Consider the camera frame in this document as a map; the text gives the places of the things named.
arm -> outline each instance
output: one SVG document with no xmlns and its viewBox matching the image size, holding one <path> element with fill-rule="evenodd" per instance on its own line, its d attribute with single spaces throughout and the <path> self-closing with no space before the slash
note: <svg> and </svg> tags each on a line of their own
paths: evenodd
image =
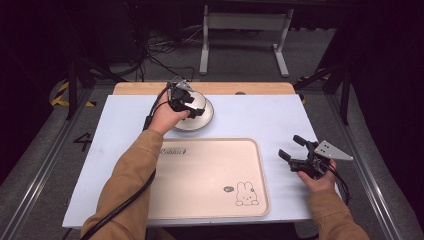
<svg viewBox="0 0 424 240">
<path fill-rule="evenodd" d="M 331 160 L 331 165 L 336 166 L 334 160 Z M 311 179 L 304 172 L 298 172 L 298 175 L 312 192 L 308 204 L 319 230 L 319 239 L 368 239 L 365 231 L 353 221 L 348 207 L 334 190 L 335 177 L 330 171 L 319 180 Z"/>
<path fill-rule="evenodd" d="M 159 104 L 165 101 L 166 93 Z M 188 112 L 174 112 L 168 104 L 160 105 L 149 128 L 119 158 L 100 194 L 96 213 L 85 221 L 81 236 L 146 183 L 156 168 L 163 135 L 187 116 Z M 150 188 L 91 239 L 144 239 L 149 199 Z"/>
</svg>

bunny illustration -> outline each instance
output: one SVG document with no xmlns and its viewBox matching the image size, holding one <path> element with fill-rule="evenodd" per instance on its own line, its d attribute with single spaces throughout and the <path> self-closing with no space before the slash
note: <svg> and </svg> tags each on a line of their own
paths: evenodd
<svg viewBox="0 0 424 240">
<path fill-rule="evenodd" d="M 237 206 L 245 205 L 258 205 L 259 202 L 257 200 L 257 196 L 255 193 L 255 189 L 253 189 L 253 185 L 251 182 L 239 182 L 237 184 Z"/>
</svg>

round plate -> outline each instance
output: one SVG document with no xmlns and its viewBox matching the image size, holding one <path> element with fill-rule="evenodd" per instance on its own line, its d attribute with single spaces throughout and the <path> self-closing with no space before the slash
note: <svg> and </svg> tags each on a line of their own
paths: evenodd
<svg viewBox="0 0 424 240">
<path fill-rule="evenodd" d="M 202 116 L 197 116 L 196 118 L 186 118 L 181 120 L 175 126 L 175 129 L 184 131 L 184 132 L 193 132 L 197 131 L 204 126 L 208 125 L 208 123 L 212 120 L 213 117 L 213 106 L 211 102 L 206 99 L 205 112 Z"/>
</svg>

tray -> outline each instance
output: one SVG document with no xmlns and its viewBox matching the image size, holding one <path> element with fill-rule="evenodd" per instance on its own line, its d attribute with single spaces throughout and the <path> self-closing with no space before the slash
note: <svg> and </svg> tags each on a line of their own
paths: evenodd
<svg viewBox="0 0 424 240">
<path fill-rule="evenodd" d="M 263 216 L 269 209 L 249 138 L 165 140 L 151 187 L 150 220 Z"/>
</svg>

brown sleeve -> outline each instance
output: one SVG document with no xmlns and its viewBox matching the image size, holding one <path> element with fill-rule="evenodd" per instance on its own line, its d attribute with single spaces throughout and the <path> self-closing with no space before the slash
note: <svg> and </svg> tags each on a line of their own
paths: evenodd
<svg viewBox="0 0 424 240">
<path fill-rule="evenodd" d="M 162 143 L 162 135 L 152 130 L 145 130 L 119 158 L 112 176 L 100 194 L 96 213 L 85 221 L 81 236 L 140 190 L 156 168 Z M 91 239 L 144 239 L 149 199 L 150 188 Z"/>
<path fill-rule="evenodd" d="M 333 190 L 321 190 L 308 198 L 312 217 L 319 230 L 319 239 L 368 239 L 365 231 L 358 226 L 352 215 Z"/>
</svg>

